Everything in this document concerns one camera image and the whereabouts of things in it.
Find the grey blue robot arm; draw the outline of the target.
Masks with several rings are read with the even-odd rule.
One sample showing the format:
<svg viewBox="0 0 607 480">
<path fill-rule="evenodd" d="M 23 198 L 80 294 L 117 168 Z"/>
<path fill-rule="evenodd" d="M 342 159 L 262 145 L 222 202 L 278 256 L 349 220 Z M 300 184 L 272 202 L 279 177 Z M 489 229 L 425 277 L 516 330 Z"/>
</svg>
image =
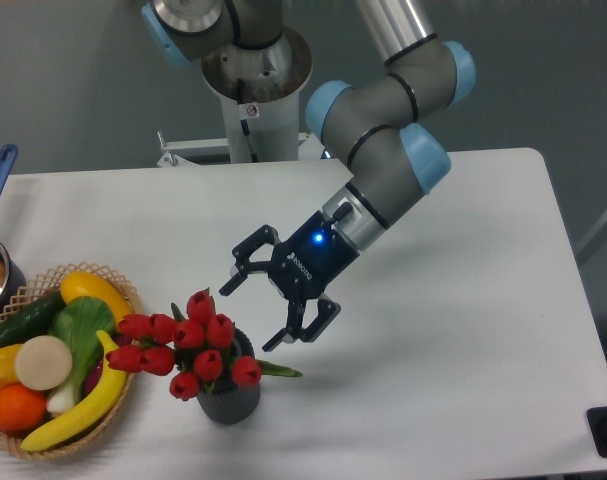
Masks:
<svg viewBox="0 0 607 480">
<path fill-rule="evenodd" d="M 449 172 L 451 161 L 420 120 L 470 93 L 476 68 L 440 40 L 418 1 L 361 1 L 358 9 L 385 75 L 363 88 L 343 81 L 298 101 L 312 69 L 306 41 L 279 1 L 150 1 L 143 20 L 167 60 L 199 61 L 219 97 L 234 163 L 294 160 L 306 124 L 350 180 L 288 239 L 262 226 L 233 251 L 221 294 L 255 272 L 287 300 L 285 326 L 266 344 L 312 342 L 339 313 L 325 288 Z"/>
</svg>

